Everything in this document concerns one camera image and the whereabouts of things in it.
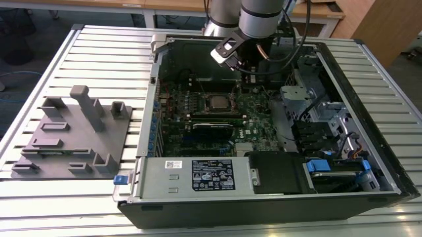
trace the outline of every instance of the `warning label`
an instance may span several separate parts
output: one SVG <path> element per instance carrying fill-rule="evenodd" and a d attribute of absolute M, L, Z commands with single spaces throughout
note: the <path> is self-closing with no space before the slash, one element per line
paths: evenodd
<path fill-rule="evenodd" d="M 192 189 L 195 191 L 237 189 L 230 159 L 192 160 Z"/>

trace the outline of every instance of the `aluminum extrusion table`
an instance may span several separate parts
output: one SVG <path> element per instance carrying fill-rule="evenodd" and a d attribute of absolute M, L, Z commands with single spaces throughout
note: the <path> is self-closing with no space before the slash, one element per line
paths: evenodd
<path fill-rule="evenodd" d="M 198 31 L 84 26 L 72 30 L 27 103 L 0 142 L 0 236 L 410 236 L 422 233 L 422 197 L 374 209 L 345 221 L 251 225 L 199 229 L 139 230 L 112 200 L 112 180 L 12 181 L 12 164 L 30 142 L 44 112 L 46 96 L 64 96 L 72 85 L 87 85 L 103 105 L 115 99 L 134 107 L 120 170 L 135 165 L 155 33 L 199 35 Z M 422 192 L 421 113 L 365 45 L 349 39 L 325 42 L 406 172 Z M 119 190 L 128 194 L 128 187 Z"/>

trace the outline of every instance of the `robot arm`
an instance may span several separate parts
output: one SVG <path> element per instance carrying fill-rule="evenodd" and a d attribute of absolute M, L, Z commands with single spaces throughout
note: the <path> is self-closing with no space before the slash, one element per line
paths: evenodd
<path fill-rule="evenodd" d="M 290 65 L 306 39 L 311 4 L 307 2 L 306 33 L 299 46 L 294 45 L 294 50 L 286 58 L 273 60 L 266 52 L 270 52 L 274 38 L 281 36 L 277 34 L 277 27 L 281 14 L 286 13 L 283 7 L 285 0 L 242 0 L 239 29 L 230 33 L 211 52 L 211 56 L 220 66 L 227 65 L 233 70 L 239 70 L 246 74 L 271 75 L 274 72 L 258 73 L 258 65 L 263 59 L 270 62 L 287 61 L 281 71 Z"/>

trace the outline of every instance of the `floor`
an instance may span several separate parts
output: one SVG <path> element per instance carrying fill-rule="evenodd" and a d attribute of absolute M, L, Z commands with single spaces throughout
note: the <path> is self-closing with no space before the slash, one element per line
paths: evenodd
<path fill-rule="evenodd" d="M 27 42 L 35 52 L 35 59 L 22 66 L 9 66 L 0 60 L 0 74 L 13 71 L 43 73 L 75 23 L 134 27 L 135 22 L 139 26 L 144 26 L 142 15 L 135 15 L 132 18 L 130 14 L 119 13 L 60 11 L 59 19 L 52 20 L 47 10 L 34 10 L 31 17 L 38 31 L 27 37 Z M 171 16 L 166 19 L 163 16 L 158 17 L 160 28 L 200 30 L 203 25 L 204 18 Z M 422 88 L 419 76 L 422 75 L 422 62 L 407 61 L 405 56 L 399 56 L 387 70 L 415 106 L 422 110 L 419 89 Z M 23 102 L 11 103 L 1 100 L 24 101 L 38 79 L 39 76 L 34 74 L 12 74 L 0 77 L 1 83 L 7 86 L 5 91 L 0 92 L 0 139 L 23 105 Z"/>

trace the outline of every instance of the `black cable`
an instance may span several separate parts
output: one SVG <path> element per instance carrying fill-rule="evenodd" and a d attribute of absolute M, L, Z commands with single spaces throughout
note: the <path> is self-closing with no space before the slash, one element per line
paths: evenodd
<path fill-rule="evenodd" d="M 307 108 L 303 110 L 298 120 L 301 121 L 303 116 L 306 115 L 306 113 L 314 108 L 314 106 L 321 102 L 321 100 L 323 99 L 323 97 L 327 95 L 327 92 L 325 94 L 322 94 L 319 97 L 315 98 L 315 100 L 311 102 L 310 106 L 307 106 Z"/>
<path fill-rule="evenodd" d="M 342 157 L 342 151 L 343 151 L 343 148 L 345 148 L 345 145 L 346 145 L 347 138 L 349 138 L 351 135 L 354 135 L 354 134 L 357 134 L 357 133 L 355 133 L 355 132 L 349 132 L 349 133 L 346 134 L 346 136 L 345 136 L 345 138 L 343 138 L 343 141 L 342 141 L 342 143 L 341 143 L 341 146 L 338 147 L 338 152 L 337 152 L 337 155 L 335 155 L 335 159 L 341 159 L 341 157 Z"/>
<path fill-rule="evenodd" d="M 210 16 L 208 16 L 208 5 L 207 5 L 207 2 L 210 3 L 210 0 L 206 1 L 204 0 L 204 10 L 206 10 L 206 17 L 207 17 L 207 22 L 210 21 Z"/>
<path fill-rule="evenodd" d="M 289 53 L 289 55 L 286 57 L 283 57 L 282 59 L 270 59 L 270 58 L 266 58 L 266 60 L 269 62 L 273 62 L 273 63 L 279 63 L 279 62 L 283 62 L 285 60 L 287 60 L 290 57 L 291 57 L 291 54 L 293 52 L 295 51 L 295 48 L 297 48 L 297 34 L 295 34 L 295 28 L 293 27 L 293 22 L 290 20 L 290 17 L 287 15 L 287 12 L 286 10 L 282 8 L 282 11 L 283 11 L 283 14 L 286 16 L 286 19 L 287 19 L 287 23 L 289 23 L 289 27 L 291 29 L 291 32 L 293 32 L 293 49 Z"/>
<path fill-rule="evenodd" d="M 287 63 L 285 64 L 285 66 L 282 67 L 282 69 L 279 71 L 259 73 L 259 72 L 247 71 L 247 70 L 245 70 L 242 68 L 237 68 L 237 70 L 243 72 L 243 73 L 246 73 L 246 74 L 255 75 L 255 76 L 269 76 L 269 75 L 274 75 L 274 74 L 282 73 L 285 68 L 290 65 L 290 63 L 293 62 L 294 58 L 297 57 L 297 54 L 298 54 L 298 52 L 299 52 L 299 50 L 302 48 L 302 45 L 305 43 L 305 40 L 306 40 L 306 37 L 307 37 L 307 33 L 309 33 L 310 20 L 311 20 L 311 1 L 307 1 L 306 25 L 305 25 L 305 34 L 303 34 L 303 37 L 302 37 L 302 41 L 299 43 L 299 46 L 297 47 L 295 53 L 291 55 L 290 60 L 287 61 Z"/>

